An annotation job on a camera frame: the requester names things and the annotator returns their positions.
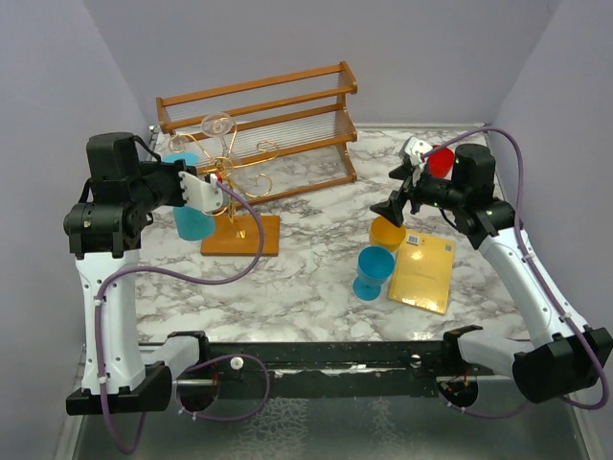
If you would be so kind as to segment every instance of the white marble tabletop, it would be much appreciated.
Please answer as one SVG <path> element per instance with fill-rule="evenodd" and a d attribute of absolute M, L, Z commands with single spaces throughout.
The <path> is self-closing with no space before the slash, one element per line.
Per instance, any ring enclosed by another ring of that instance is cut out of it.
<path fill-rule="evenodd" d="M 278 257 L 262 259 L 245 278 L 221 287 L 139 275 L 140 338 L 160 340 L 173 331 L 202 330 L 213 341 L 429 340 L 470 324 L 510 338 L 527 337 L 498 275 L 438 210 L 426 206 L 416 216 L 407 210 L 405 224 L 457 243 L 447 314 L 388 300 L 387 285 L 373 302 L 360 301 L 352 293 L 357 255 L 368 244 L 368 228 L 375 218 L 368 208 L 397 188 L 398 182 L 387 173 L 399 164 L 401 143 L 416 135 L 439 144 L 460 132 L 360 131 L 358 141 L 349 144 L 356 182 L 256 207 L 264 215 L 281 216 Z M 159 151 L 168 151 L 166 141 L 160 136 Z M 476 136 L 470 142 L 484 144 L 485 138 Z M 266 167 L 276 189 L 338 176 L 341 171 L 335 151 L 293 155 Z M 170 209 L 156 212 L 155 223 L 143 234 L 143 265 L 213 279 L 236 273 L 248 262 L 245 257 L 200 255 L 199 243 L 176 235 Z"/>

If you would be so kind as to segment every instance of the lavender wall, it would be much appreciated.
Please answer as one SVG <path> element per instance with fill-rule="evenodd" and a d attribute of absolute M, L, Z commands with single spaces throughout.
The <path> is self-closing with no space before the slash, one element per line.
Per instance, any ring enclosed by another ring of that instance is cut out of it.
<path fill-rule="evenodd" d="M 146 122 L 80 0 L 0 14 L 0 458 L 52 458 L 83 342 L 62 220 L 88 176 L 85 143 Z"/>
<path fill-rule="evenodd" d="M 505 99 L 495 124 L 526 157 L 523 215 L 534 247 L 573 305 L 613 331 L 613 3 L 564 0 Z M 515 159 L 493 139 L 502 179 L 516 187 Z M 613 366 L 607 374 L 613 381 Z M 600 396 L 597 387 L 590 395 Z M 593 414 L 613 458 L 613 402 Z"/>
<path fill-rule="evenodd" d="M 357 122 L 491 122 L 559 0 L 84 0 L 155 98 L 346 60 Z"/>

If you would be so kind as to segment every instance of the wooden dish rack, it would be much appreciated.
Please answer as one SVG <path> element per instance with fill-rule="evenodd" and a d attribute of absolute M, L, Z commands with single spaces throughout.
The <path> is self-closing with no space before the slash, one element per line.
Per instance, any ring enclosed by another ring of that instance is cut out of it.
<path fill-rule="evenodd" d="M 207 113 L 222 111 L 233 117 L 238 125 L 233 152 L 244 165 L 269 156 L 253 153 L 264 139 L 279 146 L 277 158 L 328 147 L 337 149 L 346 170 L 344 176 L 250 200 L 257 204 L 356 180 L 347 143 L 357 139 L 357 132 L 346 106 L 347 94 L 356 92 L 357 81 L 347 62 L 342 61 L 328 67 L 157 98 L 156 102 L 160 129 L 170 135 L 185 130 L 197 140 L 207 139 L 204 133 L 194 131 Z M 198 168 L 199 174 L 206 171 L 206 167 Z"/>

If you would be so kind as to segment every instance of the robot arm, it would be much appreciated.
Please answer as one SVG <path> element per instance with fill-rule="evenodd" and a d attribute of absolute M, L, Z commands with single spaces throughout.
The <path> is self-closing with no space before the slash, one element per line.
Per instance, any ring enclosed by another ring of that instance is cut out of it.
<path fill-rule="evenodd" d="M 183 161 L 139 161 L 135 137 L 116 132 L 92 137 L 87 157 L 93 200 L 76 204 L 64 220 L 83 290 L 86 361 L 80 390 L 66 401 L 71 415 L 101 413 L 95 296 L 116 271 L 140 260 L 141 232 L 160 206 L 189 205 L 213 212 L 223 204 L 217 177 L 201 180 Z M 135 310 L 135 275 L 118 278 L 105 294 L 102 342 L 106 390 L 112 412 L 164 410 L 172 381 L 206 356 L 201 333 L 176 333 L 157 351 L 141 356 Z"/>
<path fill-rule="evenodd" d="M 484 365 L 515 380 L 520 391 L 533 403 L 547 401 L 590 387 L 598 381 L 594 365 L 578 338 L 565 322 L 572 317 L 584 331 L 592 350 L 604 365 L 613 347 L 605 328 L 594 330 L 570 306 L 532 250 L 528 234 L 521 238 L 531 251 L 539 271 L 564 305 L 560 317 L 519 250 L 513 226 L 512 206 L 493 197 L 495 160 L 489 149 L 474 144 L 456 148 L 456 161 L 450 180 L 429 174 L 420 155 L 432 147 L 410 138 L 400 152 L 402 165 L 390 177 L 402 180 L 390 198 L 371 207 L 391 223 L 400 226 L 402 210 L 411 203 L 411 213 L 422 204 L 453 213 L 457 229 L 466 235 L 499 274 L 528 328 L 531 343 L 497 337 L 479 327 L 461 328 L 443 339 L 448 364 L 464 370 L 467 363 Z"/>

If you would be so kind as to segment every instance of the red cup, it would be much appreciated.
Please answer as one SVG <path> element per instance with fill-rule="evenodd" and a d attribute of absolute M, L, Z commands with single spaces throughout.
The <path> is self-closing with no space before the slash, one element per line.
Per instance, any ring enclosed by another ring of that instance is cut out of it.
<path fill-rule="evenodd" d="M 440 149 L 435 154 L 428 157 L 428 171 L 434 177 L 446 177 L 451 168 L 453 168 L 453 161 L 455 155 L 453 151 L 448 148 Z"/>

